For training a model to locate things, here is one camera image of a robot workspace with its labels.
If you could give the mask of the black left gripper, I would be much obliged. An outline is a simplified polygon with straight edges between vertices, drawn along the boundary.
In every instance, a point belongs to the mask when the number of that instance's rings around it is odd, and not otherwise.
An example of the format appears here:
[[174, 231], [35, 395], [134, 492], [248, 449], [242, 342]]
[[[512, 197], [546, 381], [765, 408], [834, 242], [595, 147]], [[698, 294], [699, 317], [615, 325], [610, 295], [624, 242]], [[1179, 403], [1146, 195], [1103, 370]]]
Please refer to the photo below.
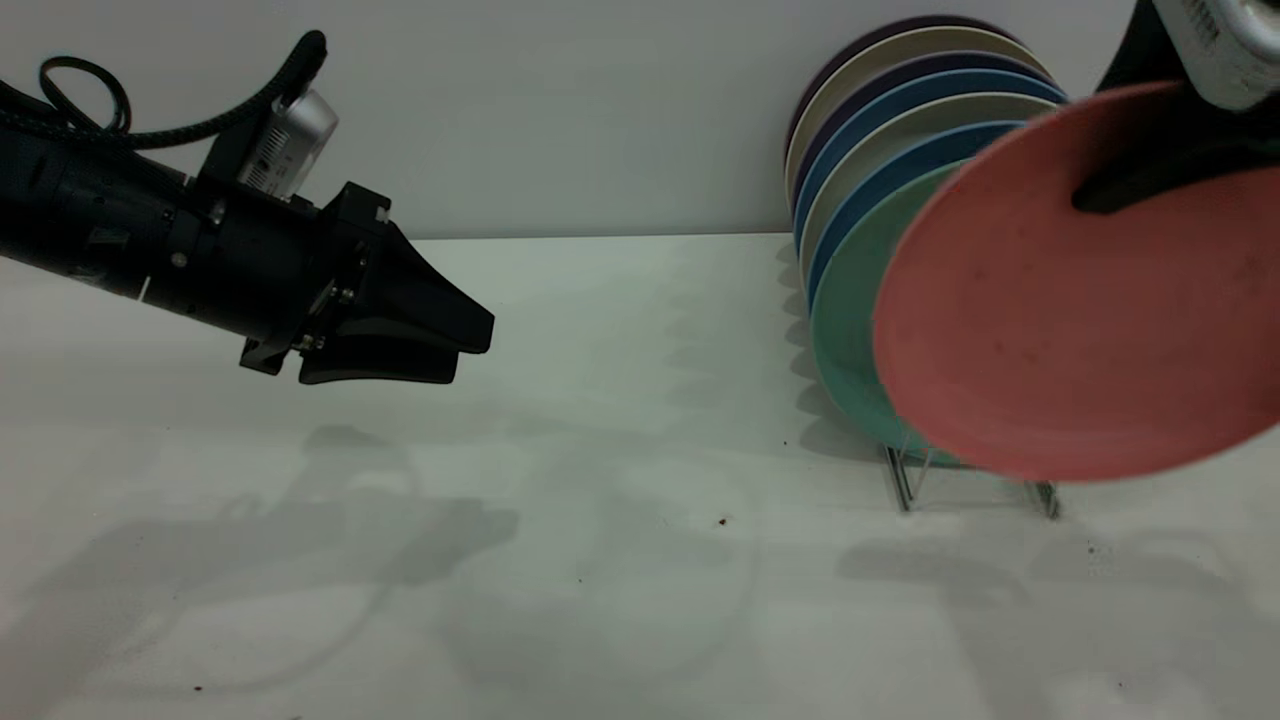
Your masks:
[[[390, 200], [348, 183], [321, 209], [237, 190], [220, 217], [179, 211], [150, 272], [150, 304], [244, 340], [239, 364], [275, 375], [303, 346], [300, 383], [453, 382], [492, 347], [495, 318], [389, 224]], [[352, 304], [311, 331], [329, 288], [365, 256]]]

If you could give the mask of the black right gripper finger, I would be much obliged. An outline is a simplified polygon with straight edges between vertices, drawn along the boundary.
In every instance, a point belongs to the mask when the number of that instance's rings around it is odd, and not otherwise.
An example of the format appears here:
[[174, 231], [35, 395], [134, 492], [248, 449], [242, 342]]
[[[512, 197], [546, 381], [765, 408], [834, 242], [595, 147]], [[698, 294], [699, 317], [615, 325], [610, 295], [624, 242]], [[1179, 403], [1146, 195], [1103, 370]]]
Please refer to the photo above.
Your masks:
[[1148, 129], [1078, 186], [1071, 196], [1076, 210], [1110, 215], [1185, 186], [1279, 163], [1276, 94], [1235, 111], [1180, 92], [1152, 118]]
[[1096, 87], [1097, 94], [1162, 82], [1187, 95], [1187, 72], [1155, 1], [1135, 1], [1120, 46]]

